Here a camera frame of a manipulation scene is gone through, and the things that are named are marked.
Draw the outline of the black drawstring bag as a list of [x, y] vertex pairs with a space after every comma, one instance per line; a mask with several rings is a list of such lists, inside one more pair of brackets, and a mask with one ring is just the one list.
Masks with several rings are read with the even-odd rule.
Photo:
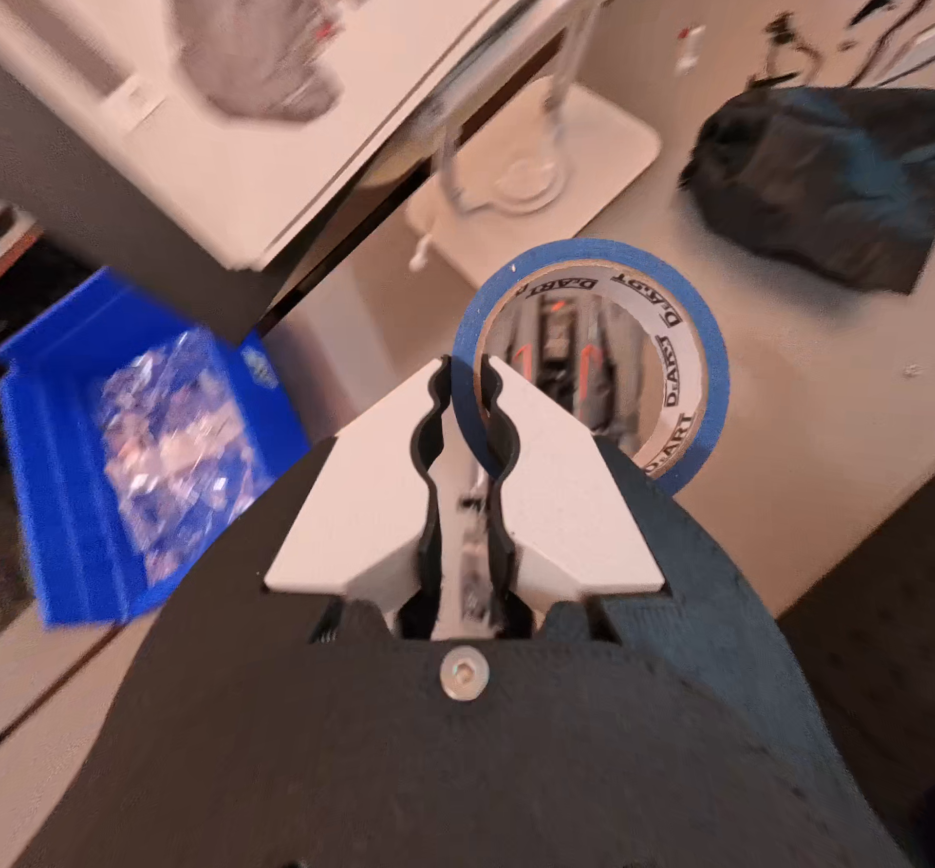
[[909, 296], [933, 250], [934, 91], [745, 91], [705, 120], [680, 186], [752, 254]]

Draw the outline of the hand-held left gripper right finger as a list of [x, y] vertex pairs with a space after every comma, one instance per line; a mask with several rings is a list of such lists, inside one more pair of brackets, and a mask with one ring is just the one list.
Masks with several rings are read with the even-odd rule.
[[598, 448], [578, 419], [505, 361], [484, 357], [488, 558], [496, 603], [535, 612], [596, 597], [656, 594], [665, 579]]

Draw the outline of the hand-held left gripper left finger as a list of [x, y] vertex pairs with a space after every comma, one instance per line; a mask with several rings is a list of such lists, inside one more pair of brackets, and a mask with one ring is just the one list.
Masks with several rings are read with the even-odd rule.
[[396, 613], [441, 588], [438, 488], [450, 357], [416, 371], [335, 437], [263, 582]]

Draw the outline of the grey toy brick car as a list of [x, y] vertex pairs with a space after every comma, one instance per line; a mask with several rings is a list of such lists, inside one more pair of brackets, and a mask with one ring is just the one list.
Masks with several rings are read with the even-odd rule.
[[617, 303], [580, 293], [537, 296], [504, 311], [497, 353], [593, 434], [634, 457], [659, 419], [663, 373], [651, 338]]

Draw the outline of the white stand base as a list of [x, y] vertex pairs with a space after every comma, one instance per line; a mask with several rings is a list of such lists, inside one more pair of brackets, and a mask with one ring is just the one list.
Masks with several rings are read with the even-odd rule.
[[575, 81], [599, 13], [599, 3], [579, 12], [552, 74], [466, 144], [461, 116], [442, 117], [432, 173], [407, 205], [419, 235], [411, 272], [435, 252], [480, 286], [531, 248], [575, 237], [653, 165], [656, 130]]

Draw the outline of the white instruction booklet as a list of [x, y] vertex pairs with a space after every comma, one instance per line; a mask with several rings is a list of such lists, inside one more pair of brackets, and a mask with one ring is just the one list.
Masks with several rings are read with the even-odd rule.
[[2, 63], [221, 265], [260, 270], [372, 158], [453, 121], [574, 0], [2, 0]]

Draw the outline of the blue tape roll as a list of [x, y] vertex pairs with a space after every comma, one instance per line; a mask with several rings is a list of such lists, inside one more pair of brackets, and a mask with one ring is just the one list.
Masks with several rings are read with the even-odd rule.
[[488, 278], [461, 318], [451, 349], [451, 404], [476, 460], [497, 475], [485, 414], [475, 387], [485, 330], [515, 298], [588, 293], [620, 305], [650, 337], [665, 376], [660, 417], [636, 464], [674, 496], [695, 478], [727, 418], [727, 347], [706, 301], [660, 258], [626, 243], [571, 239], [545, 243], [509, 259]]

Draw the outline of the clear plastic bags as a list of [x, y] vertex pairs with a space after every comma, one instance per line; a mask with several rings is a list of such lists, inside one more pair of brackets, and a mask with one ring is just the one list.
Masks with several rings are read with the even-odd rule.
[[114, 371], [100, 387], [95, 420], [149, 587], [191, 564], [271, 484], [204, 329]]

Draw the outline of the blue plastic bin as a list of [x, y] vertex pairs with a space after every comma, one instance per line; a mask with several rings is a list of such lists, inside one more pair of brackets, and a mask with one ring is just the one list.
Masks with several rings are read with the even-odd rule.
[[95, 420], [100, 387], [114, 371], [194, 328], [217, 345], [270, 488], [310, 442], [256, 334], [232, 347], [103, 269], [2, 346], [8, 455], [31, 579], [49, 627], [147, 614], [223, 533], [191, 564], [149, 587], [105, 473]]

